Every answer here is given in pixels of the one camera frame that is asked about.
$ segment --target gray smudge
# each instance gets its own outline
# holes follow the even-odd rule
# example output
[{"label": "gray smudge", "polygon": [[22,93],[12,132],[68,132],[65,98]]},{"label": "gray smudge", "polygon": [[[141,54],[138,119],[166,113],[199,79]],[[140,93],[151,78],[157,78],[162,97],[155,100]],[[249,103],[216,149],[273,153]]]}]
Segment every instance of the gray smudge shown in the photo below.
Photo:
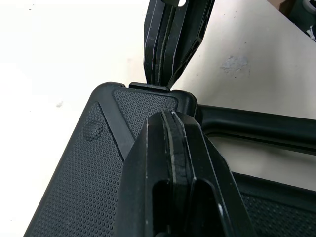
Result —
[{"label": "gray smudge", "polygon": [[227,59],[226,62],[222,64],[221,68],[223,68],[226,73],[238,72],[243,66],[246,66],[247,64],[247,58],[244,56],[230,56],[229,59]]},{"label": "gray smudge", "polygon": [[59,102],[59,103],[56,105],[56,107],[57,107],[57,108],[60,108],[60,107],[63,106],[63,104],[64,104],[64,101],[61,101],[61,102]]}]

